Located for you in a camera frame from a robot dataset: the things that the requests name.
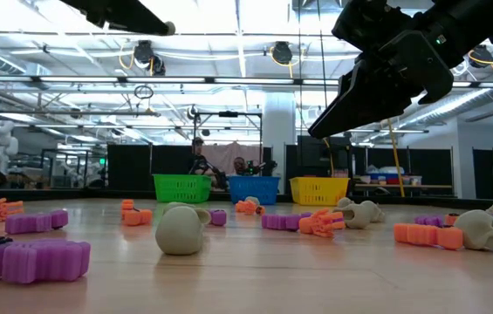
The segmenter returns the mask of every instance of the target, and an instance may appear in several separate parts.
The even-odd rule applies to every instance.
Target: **blue basket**
[[[279,180],[277,177],[230,176],[230,199],[236,204],[254,196],[260,205],[273,205],[277,202]]]

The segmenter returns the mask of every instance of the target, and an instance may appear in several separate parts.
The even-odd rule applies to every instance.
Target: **desk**
[[[400,185],[399,184],[387,184],[387,185],[380,185],[380,184],[365,184],[365,183],[357,183],[354,186],[354,190],[357,191],[364,191],[365,196],[368,196],[368,191],[373,190],[376,188],[385,188],[387,190],[400,190]],[[453,187],[451,185],[418,185],[418,186],[413,186],[413,185],[403,185],[403,188],[408,191],[411,196],[413,196],[413,192],[421,192],[422,190],[426,189],[449,189],[450,193],[453,194]]]

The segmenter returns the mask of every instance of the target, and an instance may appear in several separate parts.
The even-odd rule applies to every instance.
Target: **white column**
[[[289,184],[285,182],[284,176],[284,147],[295,143],[296,105],[292,92],[269,92],[265,97],[262,141],[264,147],[273,147],[273,160],[277,163],[273,175],[281,177],[279,182],[281,194],[284,193],[285,184]]]

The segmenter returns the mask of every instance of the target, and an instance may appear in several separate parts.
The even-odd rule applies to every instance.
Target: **plastic basket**
[[[300,205],[334,206],[345,197],[348,185],[348,178],[294,178],[292,200]]]
[[[154,174],[157,201],[204,202],[209,198],[211,178],[193,174]]]
[[[261,205],[273,205],[277,201],[278,177],[229,177],[230,199],[233,203],[248,196],[257,197]]]

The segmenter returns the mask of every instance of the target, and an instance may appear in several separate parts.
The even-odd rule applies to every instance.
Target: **ceiling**
[[[342,5],[346,0],[303,0],[302,9],[294,0],[141,0],[164,21],[172,21],[177,33],[172,37],[155,37],[120,31],[102,30],[85,20],[78,11],[58,0],[0,0],[0,57],[29,69],[39,65],[44,74],[54,76],[148,76],[148,69],[130,65],[133,47],[138,40],[151,40],[155,53],[163,59],[168,77],[230,77],[274,79],[337,80],[352,70],[359,51],[331,34]],[[425,10],[431,1],[389,1],[399,5],[407,14]],[[293,57],[302,62],[294,66],[276,64],[269,53],[276,41],[290,43]],[[493,44],[485,42],[493,54]],[[461,81],[493,80],[490,67],[476,69],[467,61],[454,70]],[[260,113],[267,92],[273,87],[260,85],[151,85],[151,99],[134,97],[135,85],[60,84],[47,85],[47,90],[27,88],[23,84],[0,84],[0,109],[38,109],[64,111],[78,108],[84,111],[112,112],[109,115],[85,115],[73,119],[65,115],[42,115],[35,119],[47,124],[147,125],[166,126],[166,129],[136,129],[131,135],[114,136],[107,129],[84,129],[83,135],[99,141],[114,140],[160,144],[188,144],[192,122],[187,111],[194,106],[201,112],[237,111]],[[337,86],[305,88],[302,98],[298,89],[289,91],[298,102],[297,127],[309,126],[326,101],[337,95]],[[465,90],[454,90],[453,95]],[[122,116],[115,113],[143,112],[147,108],[161,114],[159,118],[140,115]],[[493,109],[483,105],[482,111]],[[413,105],[406,110],[409,116],[422,110]],[[396,119],[400,125],[404,119]],[[204,126],[214,130],[210,140],[226,142],[259,140],[259,121],[239,118],[212,117]],[[182,133],[174,126],[183,126]],[[235,130],[216,130],[232,126]],[[420,129],[430,125],[419,125]],[[56,129],[62,135],[45,133],[55,140],[81,130]],[[367,134],[357,134],[357,141],[368,140]]]

